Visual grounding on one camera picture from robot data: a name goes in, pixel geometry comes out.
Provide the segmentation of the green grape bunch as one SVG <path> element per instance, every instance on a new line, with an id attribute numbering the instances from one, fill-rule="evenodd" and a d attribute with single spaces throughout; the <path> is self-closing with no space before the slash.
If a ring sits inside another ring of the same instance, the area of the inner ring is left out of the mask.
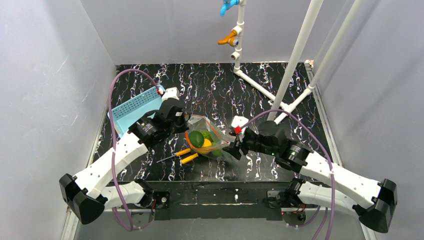
<path id="1" fill-rule="evenodd" d="M 223 157 L 224 152 L 222 151 L 222 149 L 214 149 L 214 150 L 209 152 L 209 156 L 214 157 L 214 158 Z"/>

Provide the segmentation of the yellow lemon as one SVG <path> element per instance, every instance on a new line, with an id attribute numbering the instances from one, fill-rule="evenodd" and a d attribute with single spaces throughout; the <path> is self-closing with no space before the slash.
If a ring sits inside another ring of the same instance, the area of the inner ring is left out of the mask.
<path id="1" fill-rule="evenodd" d="M 205 138 L 201 147 L 206 148 L 206 147 L 211 147 L 212 145 L 213 145 L 213 142 Z"/>

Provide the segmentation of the green avocado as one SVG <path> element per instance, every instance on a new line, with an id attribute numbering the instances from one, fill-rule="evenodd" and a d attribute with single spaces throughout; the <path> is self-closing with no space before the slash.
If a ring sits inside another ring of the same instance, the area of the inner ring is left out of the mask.
<path id="1" fill-rule="evenodd" d="M 195 148 L 201 148 L 205 142 L 205 137 L 200 131 L 193 130 L 188 134 L 188 140 Z"/>

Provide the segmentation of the clear zip top bag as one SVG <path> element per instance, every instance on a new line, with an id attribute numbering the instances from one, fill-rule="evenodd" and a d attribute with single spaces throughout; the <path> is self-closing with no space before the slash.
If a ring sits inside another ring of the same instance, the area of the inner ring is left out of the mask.
<path id="1" fill-rule="evenodd" d="M 184 136 L 194 152 L 217 161 L 234 161 L 230 153 L 224 151 L 235 140 L 234 136 L 219 129 L 207 117 L 192 114 L 186 121 L 188 129 Z"/>

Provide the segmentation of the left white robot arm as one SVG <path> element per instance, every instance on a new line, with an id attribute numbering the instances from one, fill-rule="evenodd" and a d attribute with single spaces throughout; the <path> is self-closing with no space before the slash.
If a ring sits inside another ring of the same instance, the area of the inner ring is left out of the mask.
<path id="1" fill-rule="evenodd" d="M 141 180 L 118 184 L 117 175 L 171 135 L 187 131 L 186 115 L 184 101 L 163 100 L 159 109 L 148 111 L 134 121 L 115 147 L 97 161 L 74 175 L 66 173 L 59 179 L 64 202 L 82 224 L 92 223 L 106 209 L 152 199 L 153 190 Z"/>

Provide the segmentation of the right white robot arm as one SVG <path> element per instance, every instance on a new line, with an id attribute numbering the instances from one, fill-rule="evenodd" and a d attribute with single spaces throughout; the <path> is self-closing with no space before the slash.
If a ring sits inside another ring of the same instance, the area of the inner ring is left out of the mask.
<path id="1" fill-rule="evenodd" d="M 235 138 L 224 148 L 225 152 L 237 160 L 249 152 L 270 155 L 280 167 L 323 184 L 293 180 L 283 191 L 282 199 L 335 209 L 357 216 L 364 226 L 375 232 L 389 231 L 398 203 L 394 181 L 387 178 L 377 181 L 331 163 L 306 145 L 287 138 L 284 128 L 272 120 L 262 122 L 258 132 L 250 129 L 248 122 L 242 116 L 233 118 L 229 134 Z"/>

